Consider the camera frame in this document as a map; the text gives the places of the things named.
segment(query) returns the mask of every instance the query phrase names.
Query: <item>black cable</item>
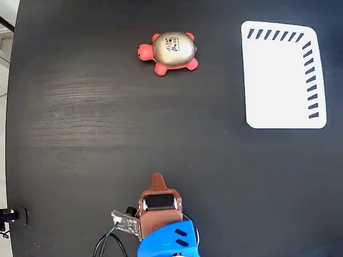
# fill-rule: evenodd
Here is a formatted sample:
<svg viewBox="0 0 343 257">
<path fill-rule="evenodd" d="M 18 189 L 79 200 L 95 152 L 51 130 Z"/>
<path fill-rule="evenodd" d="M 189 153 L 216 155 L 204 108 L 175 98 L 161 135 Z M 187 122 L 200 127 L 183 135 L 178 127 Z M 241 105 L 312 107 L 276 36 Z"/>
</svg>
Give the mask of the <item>black cable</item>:
<svg viewBox="0 0 343 257">
<path fill-rule="evenodd" d="M 14 26 L 0 16 L 0 24 L 14 32 Z"/>
<path fill-rule="evenodd" d="M 105 235 L 103 235 L 103 236 L 100 238 L 100 240 L 98 241 L 98 243 L 96 244 L 96 247 L 95 247 L 95 249 L 94 249 L 93 257 L 96 257 L 96 254 L 98 253 L 99 247 L 100 247 L 100 249 L 102 250 L 102 252 L 100 252 L 100 254 L 99 254 L 99 257 L 102 257 L 102 255 L 103 255 L 104 252 L 105 252 L 106 241 L 107 241 L 107 238 L 108 238 L 109 236 L 113 237 L 113 238 L 117 241 L 117 243 L 119 244 L 120 249 L 122 250 L 123 256 L 124 256 L 124 257 L 128 257 L 128 254 L 127 254 L 127 252 L 126 252 L 126 250 L 125 250 L 125 247 L 123 246 L 123 243 L 120 241 L 119 237 L 116 236 L 116 235 L 113 234 L 113 233 L 105 234 Z"/>
</svg>

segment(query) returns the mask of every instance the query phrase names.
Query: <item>toy turtle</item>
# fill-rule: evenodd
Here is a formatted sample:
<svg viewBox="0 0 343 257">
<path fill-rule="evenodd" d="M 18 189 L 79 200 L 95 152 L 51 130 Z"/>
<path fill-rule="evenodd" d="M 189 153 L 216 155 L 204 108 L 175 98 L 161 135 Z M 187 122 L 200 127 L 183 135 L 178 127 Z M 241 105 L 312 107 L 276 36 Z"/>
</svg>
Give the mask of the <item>toy turtle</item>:
<svg viewBox="0 0 343 257">
<path fill-rule="evenodd" d="M 189 32 L 155 34 L 152 45 L 139 46 L 138 57 L 143 61 L 154 60 L 158 76 L 164 76 L 167 70 L 187 68 L 192 71 L 198 67 L 198 61 L 194 57 L 197 51 L 194 40 Z"/>
</svg>

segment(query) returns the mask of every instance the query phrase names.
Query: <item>turtle shell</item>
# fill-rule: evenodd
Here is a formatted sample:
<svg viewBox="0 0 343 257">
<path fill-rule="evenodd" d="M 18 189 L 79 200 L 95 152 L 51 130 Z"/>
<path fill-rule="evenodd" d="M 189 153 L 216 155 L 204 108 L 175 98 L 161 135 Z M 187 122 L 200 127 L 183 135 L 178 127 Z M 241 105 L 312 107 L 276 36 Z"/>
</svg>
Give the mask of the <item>turtle shell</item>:
<svg viewBox="0 0 343 257">
<path fill-rule="evenodd" d="M 193 39 L 184 32 L 163 33 L 152 47 L 154 59 L 167 67 L 188 64 L 197 51 Z"/>
</svg>

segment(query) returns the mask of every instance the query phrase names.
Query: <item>black table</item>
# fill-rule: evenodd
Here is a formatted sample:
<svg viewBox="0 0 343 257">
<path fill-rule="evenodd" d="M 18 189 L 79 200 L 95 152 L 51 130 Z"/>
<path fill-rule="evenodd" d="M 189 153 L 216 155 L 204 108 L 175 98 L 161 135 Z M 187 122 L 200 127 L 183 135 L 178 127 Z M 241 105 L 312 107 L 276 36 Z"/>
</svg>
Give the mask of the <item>black table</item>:
<svg viewBox="0 0 343 257">
<path fill-rule="evenodd" d="M 200 231 L 202 256 L 341 256 L 342 1 L 26 0 L 11 58 L 6 124 L 14 256 L 89 256 L 112 209 L 162 172 Z M 245 122 L 241 24 L 312 27 L 327 125 Z M 199 68 L 160 78 L 137 47 L 190 31 Z M 134 256 L 138 242 L 119 233 Z M 119 256 L 117 246 L 108 256 Z"/>
</svg>

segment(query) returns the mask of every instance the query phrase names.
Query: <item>white floor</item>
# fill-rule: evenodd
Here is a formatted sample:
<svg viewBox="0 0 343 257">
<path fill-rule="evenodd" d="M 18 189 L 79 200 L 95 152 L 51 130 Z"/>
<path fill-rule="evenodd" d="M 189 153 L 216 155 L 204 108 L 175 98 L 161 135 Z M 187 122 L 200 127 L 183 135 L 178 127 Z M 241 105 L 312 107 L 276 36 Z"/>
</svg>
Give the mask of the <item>white floor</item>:
<svg viewBox="0 0 343 257">
<path fill-rule="evenodd" d="M 5 124 L 9 69 L 0 64 L 0 208 L 7 208 L 5 176 Z M 12 257 L 11 239 L 0 236 L 0 256 Z"/>
</svg>

